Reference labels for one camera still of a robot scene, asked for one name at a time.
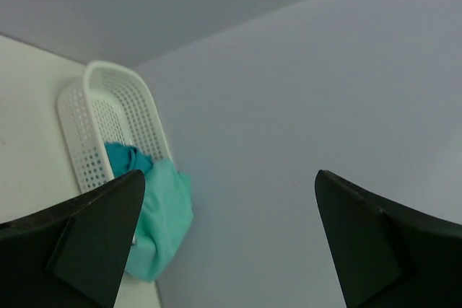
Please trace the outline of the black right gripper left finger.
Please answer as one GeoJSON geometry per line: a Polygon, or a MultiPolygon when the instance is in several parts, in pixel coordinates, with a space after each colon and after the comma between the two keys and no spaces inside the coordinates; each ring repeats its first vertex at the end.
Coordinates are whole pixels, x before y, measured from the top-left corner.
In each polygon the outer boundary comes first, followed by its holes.
{"type": "Polygon", "coordinates": [[[113,307],[144,191],[132,170],[1,224],[1,306],[113,307]]]}

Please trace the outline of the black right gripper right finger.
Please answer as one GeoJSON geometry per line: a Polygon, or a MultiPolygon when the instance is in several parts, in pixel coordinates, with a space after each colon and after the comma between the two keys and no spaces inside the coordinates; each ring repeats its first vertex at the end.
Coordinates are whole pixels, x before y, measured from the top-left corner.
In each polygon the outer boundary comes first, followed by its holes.
{"type": "Polygon", "coordinates": [[[461,306],[461,225],[327,170],[315,198],[347,307],[461,306]]]}

